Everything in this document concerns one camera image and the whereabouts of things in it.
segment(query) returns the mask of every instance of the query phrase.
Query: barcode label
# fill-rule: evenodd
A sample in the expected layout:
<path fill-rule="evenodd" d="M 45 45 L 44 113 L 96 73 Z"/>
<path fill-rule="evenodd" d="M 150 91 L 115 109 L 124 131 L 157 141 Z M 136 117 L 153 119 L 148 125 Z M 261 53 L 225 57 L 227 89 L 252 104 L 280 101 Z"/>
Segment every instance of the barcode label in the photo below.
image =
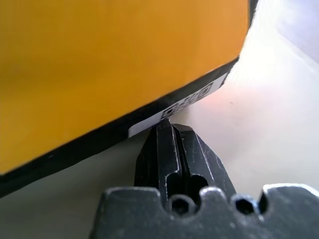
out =
<path fill-rule="evenodd" d="M 133 125 L 129 128 L 129 137 L 157 124 L 161 120 L 170 117 L 177 111 L 195 103 L 196 101 L 204 98 L 205 96 L 217 91 L 221 84 L 223 83 L 227 74 L 222 75 L 221 77 L 217 78 L 213 82 L 209 83 L 207 86 L 203 87 L 202 89 L 196 91 L 195 93 L 185 97 L 184 99 L 176 102 L 175 104 L 167 107 L 165 110 L 158 112 L 157 114 Z"/>

